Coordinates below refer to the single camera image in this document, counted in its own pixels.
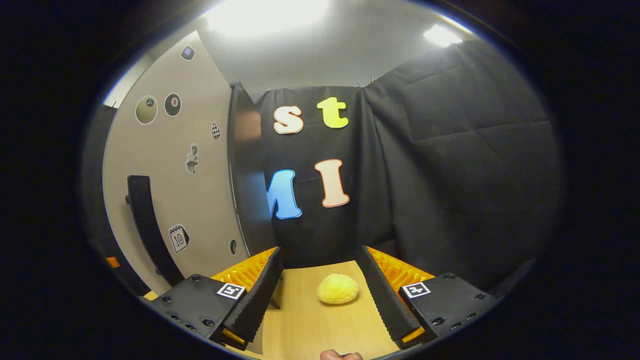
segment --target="ceiling light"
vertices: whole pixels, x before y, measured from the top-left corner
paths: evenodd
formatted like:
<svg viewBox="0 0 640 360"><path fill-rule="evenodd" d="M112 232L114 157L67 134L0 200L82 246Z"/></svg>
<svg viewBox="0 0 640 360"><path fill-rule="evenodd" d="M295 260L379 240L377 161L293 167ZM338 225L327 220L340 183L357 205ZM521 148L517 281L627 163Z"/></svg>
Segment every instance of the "ceiling light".
<svg viewBox="0 0 640 360"><path fill-rule="evenodd" d="M434 25L430 30L427 30L424 34L422 34L422 36L426 37L434 44L442 47L462 42L461 38L457 37L454 33L441 27L440 25Z"/></svg>
<svg viewBox="0 0 640 360"><path fill-rule="evenodd" d="M211 31L255 36L311 24L328 0L227 0L205 14Z"/></svg>

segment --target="black handle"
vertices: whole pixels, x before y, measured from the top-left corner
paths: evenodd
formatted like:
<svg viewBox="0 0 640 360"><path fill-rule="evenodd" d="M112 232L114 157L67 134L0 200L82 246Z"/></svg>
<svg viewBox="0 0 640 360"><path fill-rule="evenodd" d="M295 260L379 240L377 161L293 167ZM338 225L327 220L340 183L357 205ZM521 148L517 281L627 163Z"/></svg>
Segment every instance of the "black handle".
<svg viewBox="0 0 640 360"><path fill-rule="evenodd" d="M176 286L184 280L184 276L173 262L156 221L156 212L151 198L151 180L149 176L131 175L127 178L127 182L129 184L127 202L131 206L133 220L142 244L162 276L171 286Z"/></svg>

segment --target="sticker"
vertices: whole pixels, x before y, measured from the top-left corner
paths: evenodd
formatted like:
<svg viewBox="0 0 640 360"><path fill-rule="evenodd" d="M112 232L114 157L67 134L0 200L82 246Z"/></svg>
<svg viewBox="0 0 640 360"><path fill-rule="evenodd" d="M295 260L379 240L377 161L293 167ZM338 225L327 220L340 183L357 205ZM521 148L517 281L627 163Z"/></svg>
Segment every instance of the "sticker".
<svg viewBox="0 0 640 360"><path fill-rule="evenodd" d="M149 125L156 119L157 112L156 98L151 95L144 96L136 105L136 120L141 125Z"/></svg>
<svg viewBox="0 0 640 360"><path fill-rule="evenodd" d="M339 129L349 124L349 119L340 117L338 109L346 109L347 104L339 102L337 97L330 97L318 103L317 108L322 109L322 118L328 127Z"/></svg>
<svg viewBox="0 0 640 360"><path fill-rule="evenodd" d="M302 110L297 106L281 106L273 112L273 129L278 134L294 134L305 126L300 118Z"/></svg>
<svg viewBox="0 0 640 360"><path fill-rule="evenodd" d="M187 234L184 226L180 224L169 228L169 237L171 238L171 243L173 244L173 249L176 254L189 246L189 234Z"/></svg>
<svg viewBox="0 0 640 360"><path fill-rule="evenodd" d="M322 206L326 208L334 208L349 202L349 195L345 194L342 189L342 181L340 180L341 166L342 161L338 159L320 161L314 166L314 169L316 169L322 177L322 184L324 186Z"/></svg>
<svg viewBox="0 0 640 360"><path fill-rule="evenodd" d="M229 243L229 249L231 250L231 254L235 255L236 254L236 248L237 248L237 241L236 239L231 239L231 242Z"/></svg>
<svg viewBox="0 0 640 360"><path fill-rule="evenodd" d="M191 152L187 154L187 162L184 164L187 166L189 174L196 174L196 167L198 166L198 145L196 143L191 144Z"/></svg>
<svg viewBox="0 0 640 360"><path fill-rule="evenodd" d="M296 198L293 195L295 176L296 173L293 170L284 169L276 171L271 177L271 184L267 190L270 216L273 214L276 203L278 204L276 217L279 219L297 218L302 215L302 210L296 205Z"/></svg>
<svg viewBox="0 0 640 360"><path fill-rule="evenodd" d="M244 286L224 284L217 294L237 300L244 293Z"/></svg>
<svg viewBox="0 0 640 360"><path fill-rule="evenodd" d="M211 124L211 134L213 135L213 140L217 140L220 138L220 128L218 127L218 125L214 122L213 124Z"/></svg>
<svg viewBox="0 0 640 360"><path fill-rule="evenodd" d="M171 117L178 115L180 112L180 105L182 105L182 101L180 101L178 94L170 94L164 100L164 110L166 111L166 114Z"/></svg>
<svg viewBox="0 0 640 360"><path fill-rule="evenodd" d="M186 61L191 61L195 56L196 51L191 46L186 46L180 53L180 57L185 59Z"/></svg>
<svg viewBox="0 0 640 360"><path fill-rule="evenodd" d="M431 290L427 289L427 287L421 282L417 282L411 285L405 285L402 287L402 289L407 294L409 299L412 299L418 296L427 295L428 293L431 292Z"/></svg>

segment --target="screw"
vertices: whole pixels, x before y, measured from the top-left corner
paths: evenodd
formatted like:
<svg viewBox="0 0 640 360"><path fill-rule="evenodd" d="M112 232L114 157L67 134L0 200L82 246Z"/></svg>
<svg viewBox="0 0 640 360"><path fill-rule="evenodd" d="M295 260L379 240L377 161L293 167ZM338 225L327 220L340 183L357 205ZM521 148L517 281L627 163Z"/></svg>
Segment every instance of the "screw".
<svg viewBox="0 0 640 360"><path fill-rule="evenodd" d="M444 319L443 318L435 318L431 321L431 324L433 326L438 326L438 325L442 325L442 323L444 323Z"/></svg>

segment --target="blue letter m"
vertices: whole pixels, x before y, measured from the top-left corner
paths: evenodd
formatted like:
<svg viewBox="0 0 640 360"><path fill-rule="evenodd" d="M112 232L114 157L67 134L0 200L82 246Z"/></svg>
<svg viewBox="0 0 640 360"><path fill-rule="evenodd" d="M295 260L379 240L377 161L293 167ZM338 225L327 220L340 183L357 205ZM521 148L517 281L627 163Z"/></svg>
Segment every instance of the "blue letter m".
<svg viewBox="0 0 640 360"><path fill-rule="evenodd" d="M269 214L273 215L273 208L277 202L277 218L297 218L302 215L302 210L298 209L296 199L293 197L293 178L295 176L296 173L293 170L280 170L273 174L267 191Z"/></svg>

